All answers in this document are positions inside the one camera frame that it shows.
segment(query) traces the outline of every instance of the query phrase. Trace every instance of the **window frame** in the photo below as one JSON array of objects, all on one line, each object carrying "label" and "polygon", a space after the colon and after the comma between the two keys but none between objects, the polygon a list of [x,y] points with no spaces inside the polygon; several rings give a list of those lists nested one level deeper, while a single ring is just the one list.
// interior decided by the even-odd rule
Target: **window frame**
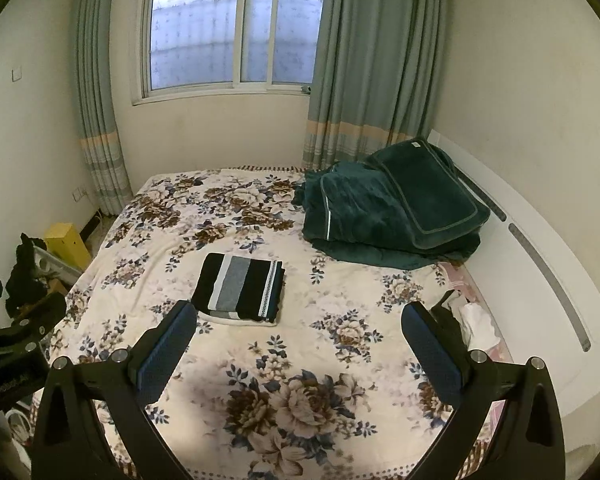
[{"label": "window frame", "polygon": [[269,47],[267,57],[267,81],[265,82],[243,82],[240,81],[242,63],[242,30],[244,25],[245,0],[237,0],[235,14],[234,34],[234,59],[233,80],[231,82],[200,83],[173,86],[168,88],[151,89],[151,64],[150,64],[150,40],[151,40],[151,13],[153,0],[138,0],[138,15],[136,19],[135,45],[132,49],[133,66],[135,77],[132,81],[134,89],[132,104],[143,104],[158,102],[168,99],[187,98],[205,95],[224,94],[291,94],[306,95],[302,92],[302,84],[275,84],[273,75],[273,51],[276,38],[276,19],[278,14],[278,0],[271,3],[271,22]]}]

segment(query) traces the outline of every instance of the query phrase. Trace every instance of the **bed frame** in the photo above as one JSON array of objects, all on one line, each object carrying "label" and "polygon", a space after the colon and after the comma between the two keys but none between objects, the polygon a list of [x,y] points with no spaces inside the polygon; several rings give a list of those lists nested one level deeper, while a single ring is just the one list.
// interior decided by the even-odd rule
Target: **bed frame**
[{"label": "bed frame", "polygon": [[493,212],[466,267],[513,361],[546,361],[564,418],[600,391],[600,293],[558,233],[509,184],[438,132],[428,140],[451,156]]}]

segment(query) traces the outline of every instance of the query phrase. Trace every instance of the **wall outlet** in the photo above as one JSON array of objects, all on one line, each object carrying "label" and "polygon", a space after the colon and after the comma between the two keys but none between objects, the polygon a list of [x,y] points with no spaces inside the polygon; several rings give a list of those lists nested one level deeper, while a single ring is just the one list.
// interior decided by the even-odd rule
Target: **wall outlet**
[{"label": "wall outlet", "polygon": [[11,81],[13,81],[15,83],[16,81],[19,81],[20,79],[22,79],[22,67],[17,66],[15,68],[12,68],[11,69]]}]

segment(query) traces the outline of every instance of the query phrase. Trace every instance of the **frosted glass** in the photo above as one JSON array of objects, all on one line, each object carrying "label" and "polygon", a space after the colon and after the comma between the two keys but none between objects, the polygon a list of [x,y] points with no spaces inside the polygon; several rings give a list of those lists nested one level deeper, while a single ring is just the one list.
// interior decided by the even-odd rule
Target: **frosted glass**
[{"label": "frosted glass", "polygon": [[236,1],[153,1],[152,89],[233,80]]},{"label": "frosted glass", "polygon": [[323,0],[278,0],[273,82],[311,83]]},{"label": "frosted glass", "polygon": [[267,56],[273,0],[245,0],[242,25],[242,81],[267,80]]}]

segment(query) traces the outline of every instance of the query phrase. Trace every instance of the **white wall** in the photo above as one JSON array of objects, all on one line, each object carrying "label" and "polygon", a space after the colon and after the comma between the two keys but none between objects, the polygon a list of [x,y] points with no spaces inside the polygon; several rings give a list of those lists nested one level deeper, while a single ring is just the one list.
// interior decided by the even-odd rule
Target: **white wall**
[{"label": "white wall", "polygon": [[[81,229],[94,213],[72,190],[91,179],[82,159],[69,79],[72,0],[11,0],[0,14],[0,279],[20,233],[42,237],[54,222]],[[21,66],[22,79],[11,81]],[[8,317],[0,304],[0,323]]]},{"label": "white wall", "polygon": [[[522,194],[600,290],[600,20],[585,0],[450,0],[446,49],[434,129]],[[564,428],[600,445],[600,394]]]},{"label": "white wall", "polygon": [[157,173],[301,164],[307,96],[220,95],[132,106],[137,4],[113,0],[110,35],[113,104],[133,190]]}]

